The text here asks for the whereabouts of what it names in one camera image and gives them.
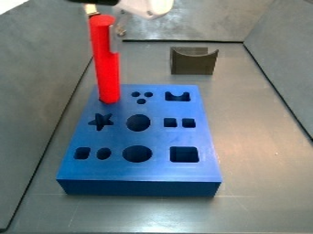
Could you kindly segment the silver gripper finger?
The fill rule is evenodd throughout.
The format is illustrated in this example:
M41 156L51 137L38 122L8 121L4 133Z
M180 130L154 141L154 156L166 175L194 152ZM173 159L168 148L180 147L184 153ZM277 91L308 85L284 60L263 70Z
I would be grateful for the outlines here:
M114 23L109 26L109 46L111 53L119 52L121 42L125 36L125 20L122 16L118 16Z
M86 4L83 6L83 8L85 8L85 12L86 12L87 17L94 17L94 16L99 15L99 11L97 9L95 4Z

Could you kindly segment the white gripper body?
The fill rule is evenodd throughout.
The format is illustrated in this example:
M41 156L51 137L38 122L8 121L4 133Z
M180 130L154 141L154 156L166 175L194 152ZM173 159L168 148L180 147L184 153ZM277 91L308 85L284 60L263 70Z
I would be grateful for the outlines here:
M176 0L69 0L78 4L95 4L113 6L130 14L146 19L165 16L173 9Z

